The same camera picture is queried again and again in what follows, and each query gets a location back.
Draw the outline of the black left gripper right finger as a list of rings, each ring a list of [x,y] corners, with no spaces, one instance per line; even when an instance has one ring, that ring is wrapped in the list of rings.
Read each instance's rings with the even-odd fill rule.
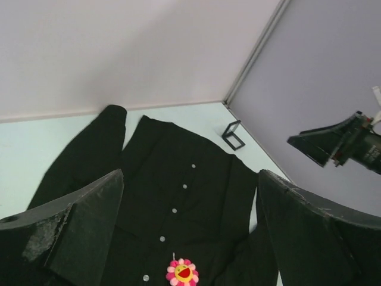
[[[269,170],[258,182],[283,285],[380,285],[380,218],[301,189]]]

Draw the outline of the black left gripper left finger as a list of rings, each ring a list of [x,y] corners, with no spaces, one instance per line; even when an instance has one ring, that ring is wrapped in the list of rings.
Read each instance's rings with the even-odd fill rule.
[[[115,170],[1,219],[1,285],[99,285],[123,189]]]

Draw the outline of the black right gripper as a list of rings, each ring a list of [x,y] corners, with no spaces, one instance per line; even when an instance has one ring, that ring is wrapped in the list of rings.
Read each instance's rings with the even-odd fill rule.
[[[380,134],[373,118],[360,111],[335,125],[310,129],[290,136],[287,143],[324,167],[333,157],[336,167],[353,160],[380,174]]]

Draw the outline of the pink flower plush brooch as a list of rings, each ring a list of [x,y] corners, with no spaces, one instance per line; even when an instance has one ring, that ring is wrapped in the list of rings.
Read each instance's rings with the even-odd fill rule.
[[[196,265],[189,259],[177,259],[175,253],[172,253],[165,278],[171,286],[196,286],[199,283]]]

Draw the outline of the black button-up shirt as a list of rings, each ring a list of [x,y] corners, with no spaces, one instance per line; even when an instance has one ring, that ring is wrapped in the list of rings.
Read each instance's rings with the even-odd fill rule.
[[[276,285],[266,225],[253,218],[258,175],[209,139],[147,116],[126,141],[126,117],[103,109],[47,170],[30,208],[120,169],[102,285],[169,285],[172,253],[196,265],[198,285]]]

